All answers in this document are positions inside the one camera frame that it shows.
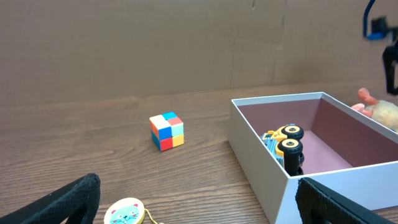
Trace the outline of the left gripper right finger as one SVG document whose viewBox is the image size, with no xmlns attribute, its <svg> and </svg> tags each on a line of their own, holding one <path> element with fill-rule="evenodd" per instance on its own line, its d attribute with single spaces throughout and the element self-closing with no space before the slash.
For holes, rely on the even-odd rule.
<svg viewBox="0 0 398 224">
<path fill-rule="evenodd" d="M 303 224 L 393 224 L 309 177 L 298 181 L 295 201 Z"/>
</svg>

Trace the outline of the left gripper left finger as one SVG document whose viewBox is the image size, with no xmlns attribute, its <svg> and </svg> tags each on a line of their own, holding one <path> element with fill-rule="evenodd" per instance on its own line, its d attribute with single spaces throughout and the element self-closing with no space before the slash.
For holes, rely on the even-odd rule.
<svg viewBox="0 0 398 224">
<path fill-rule="evenodd" d="M 100 204 L 100 185 L 99 175 L 86 174 L 1 217 L 1 224 L 93 223 Z"/>
</svg>

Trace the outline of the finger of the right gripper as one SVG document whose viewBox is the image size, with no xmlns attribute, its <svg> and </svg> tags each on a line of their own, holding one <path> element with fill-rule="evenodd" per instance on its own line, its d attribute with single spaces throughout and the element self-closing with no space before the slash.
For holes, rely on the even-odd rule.
<svg viewBox="0 0 398 224">
<path fill-rule="evenodd" d="M 397 95 L 397 87 L 395 86 L 395 66 L 397 65 L 397 42 L 387 46 L 382 54 L 385 77 L 386 90 L 390 95 Z"/>
</svg>

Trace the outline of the wooden cat rattle drum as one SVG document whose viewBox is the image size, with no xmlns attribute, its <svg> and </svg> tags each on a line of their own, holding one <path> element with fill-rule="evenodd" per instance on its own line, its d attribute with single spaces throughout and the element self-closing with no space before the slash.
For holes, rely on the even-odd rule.
<svg viewBox="0 0 398 224">
<path fill-rule="evenodd" d="M 164 224 L 157 222 L 145 208 L 142 201 L 137 198 L 123 198 L 108 208 L 105 213 L 104 224 L 142 224 L 146 215 L 153 224 Z"/>
</svg>

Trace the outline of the plush duck toy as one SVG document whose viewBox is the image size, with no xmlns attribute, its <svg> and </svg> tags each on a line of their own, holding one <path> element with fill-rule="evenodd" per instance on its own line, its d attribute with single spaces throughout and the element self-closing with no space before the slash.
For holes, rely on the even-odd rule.
<svg viewBox="0 0 398 224">
<path fill-rule="evenodd" d="M 358 90 L 358 99 L 361 103 L 353 105 L 351 107 L 353 110 L 397 132 L 397 105 L 377 100 L 370 95 L 366 88 Z"/>
</svg>

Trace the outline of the yellow grey toy truck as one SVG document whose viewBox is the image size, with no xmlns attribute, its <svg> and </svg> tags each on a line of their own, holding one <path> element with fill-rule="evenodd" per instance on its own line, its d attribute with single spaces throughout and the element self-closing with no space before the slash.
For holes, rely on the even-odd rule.
<svg viewBox="0 0 398 224">
<path fill-rule="evenodd" d="M 276 161 L 290 176 L 303 175 L 305 160 L 303 144 L 304 130 L 296 124 L 287 124 L 278 130 L 270 130 L 261 136 L 261 140 Z"/>
</svg>

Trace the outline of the multicolour puzzle cube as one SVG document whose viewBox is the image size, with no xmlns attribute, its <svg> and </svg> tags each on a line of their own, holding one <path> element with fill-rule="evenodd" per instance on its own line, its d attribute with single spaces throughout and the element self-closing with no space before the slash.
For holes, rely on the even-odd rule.
<svg viewBox="0 0 398 224">
<path fill-rule="evenodd" d="M 152 116 L 149 122 L 152 140 L 160 152 L 184 144 L 184 123 L 173 111 Z"/>
</svg>

